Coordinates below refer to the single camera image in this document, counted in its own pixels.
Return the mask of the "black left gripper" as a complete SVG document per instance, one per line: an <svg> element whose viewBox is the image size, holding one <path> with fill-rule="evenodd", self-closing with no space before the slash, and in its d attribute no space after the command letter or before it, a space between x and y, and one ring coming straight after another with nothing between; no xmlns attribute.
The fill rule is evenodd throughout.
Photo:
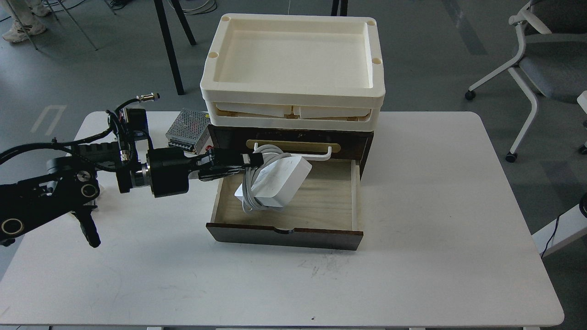
<svg viewBox="0 0 587 330"><path fill-rule="evenodd" d="M262 153L240 153L226 148L212 148L202 155L187 157L181 148L154 148L147 152L147 165L153 195L167 197L188 192L192 172L202 182L213 181L260 167L264 157Z"/></svg>

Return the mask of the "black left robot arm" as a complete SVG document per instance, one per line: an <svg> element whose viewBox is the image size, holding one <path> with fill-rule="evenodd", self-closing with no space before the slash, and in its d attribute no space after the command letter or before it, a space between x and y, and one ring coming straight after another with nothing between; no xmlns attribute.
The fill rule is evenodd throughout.
<svg viewBox="0 0 587 330"><path fill-rule="evenodd" d="M113 172L121 193L149 186L155 197L188 192L188 176L212 181L263 165L260 153L239 153L213 148L201 156L187 157L182 148L153 148L143 109L128 109L137 102L153 101L159 94L132 98L107 111L108 128L87 138L60 143L30 143L1 153L1 162L40 149L66 152L51 159L47 174L1 186L1 245L10 246L17 237L61 215L71 213L91 247L100 236L91 213L100 194L98 171Z"/></svg>

